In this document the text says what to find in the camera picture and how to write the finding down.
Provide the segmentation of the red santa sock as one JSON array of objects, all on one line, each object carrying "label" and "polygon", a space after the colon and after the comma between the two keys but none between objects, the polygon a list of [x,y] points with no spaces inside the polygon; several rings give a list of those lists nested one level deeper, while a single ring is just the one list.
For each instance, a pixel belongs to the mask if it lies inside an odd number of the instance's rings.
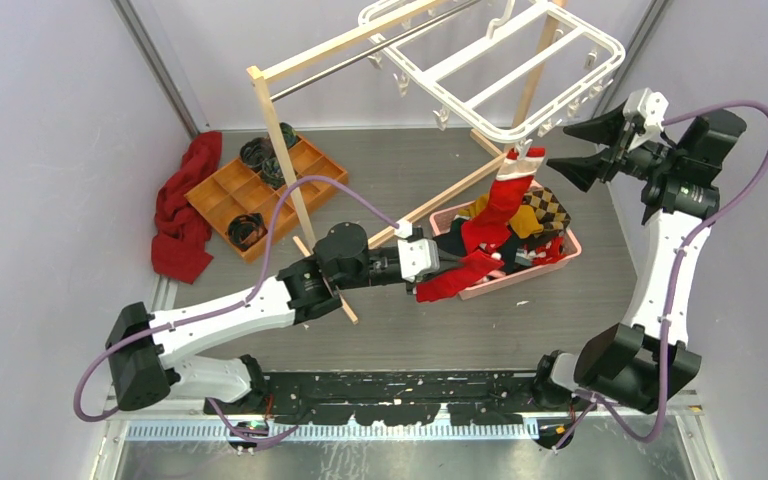
[{"label": "red santa sock", "polygon": [[454,297],[503,265],[499,253],[474,251],[460,259],[454,269],[418,284],[415,287],[416,301],[427,303]]},{"label": "red santa sock", "polygon": [[463,226],[462,232],[470,253],[483,250],[492,254],[496,246],[505,241],[507,221],[522,205],[535,173],[545,160],[545,154],[546,150],[542,147],[530,147],[525,153],[512,148],[507,153],[490,187],[489,204]]}]

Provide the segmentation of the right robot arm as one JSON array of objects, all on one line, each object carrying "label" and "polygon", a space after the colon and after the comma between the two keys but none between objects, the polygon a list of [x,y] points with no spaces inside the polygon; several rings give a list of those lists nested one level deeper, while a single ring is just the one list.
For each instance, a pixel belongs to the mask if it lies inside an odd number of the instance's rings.
[{"label": "right robot arm", "polygon": [[652,137],[636,144],[654,115],[619,106],[566,126],[565,134],[598,145],[600,151],[547,162],[583,192],[619,173],[644,181],[642,226],[648,250],[623,319],[577,354],[556,350],[541,358],[530,392],[544,410],[556,410],[574,393],[588,391],[651,414],[700,370],[700,355],[687,347],[687,303],[710,222],[720,210],[713,181],[747,124],[724,108],[709,109],[695,114],[676,142],[657,127]]}]

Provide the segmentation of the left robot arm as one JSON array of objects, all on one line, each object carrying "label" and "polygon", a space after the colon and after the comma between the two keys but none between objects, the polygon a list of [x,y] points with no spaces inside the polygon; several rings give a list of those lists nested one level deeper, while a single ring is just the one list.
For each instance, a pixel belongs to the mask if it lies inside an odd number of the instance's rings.
[{"label": "left robot arm", "polygon": [[203,351],[243,336],[320,318],[342,307],[344,290],[405,284],[420,289],[464,266],[419,227],[396,245],[372,249],[365,230],[339,223],[306,256],[259,285],[186,308],[124,307],[106,342],[117,407],[137,411],[171,394],[206,397],[258,412],[267,389],[249,358],[217,360]]}]

